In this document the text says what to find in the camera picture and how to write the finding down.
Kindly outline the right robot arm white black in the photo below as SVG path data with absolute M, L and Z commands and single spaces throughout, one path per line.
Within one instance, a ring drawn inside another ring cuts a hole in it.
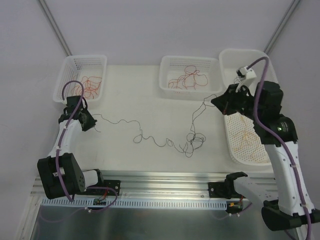
M 247 86 L 231 84 L 211 103 L 225 116 L 239 113 L 253 121 L 254 131 L 269 156 L 277 194 L 259 188 L 244 172 L 230 173 L 214 193 L 221 198 L 243 196 L 261 210 L 271 231 L 286 231 L 319 223 L 320 211 L 310 200 L 299 168 L 298 136 L 293 121 L 281 114 L 283 91 L 265 81 L 251 95 Z

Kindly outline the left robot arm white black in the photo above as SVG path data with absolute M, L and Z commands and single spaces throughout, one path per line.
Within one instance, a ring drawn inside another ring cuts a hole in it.
M 48 199 L 79 195 L 88 188 L 99 195 L 105 182 L 99 169 L 82 170 L 74 151 L 80 133 L 96 126 L 96 120 L 88 111 L 87 102 L 79 95 L 66 98 L 66 107 L 58 119 L 59 132 L 54 146 L 47 157 L 39 159 L 37 169 L 45 195 Z

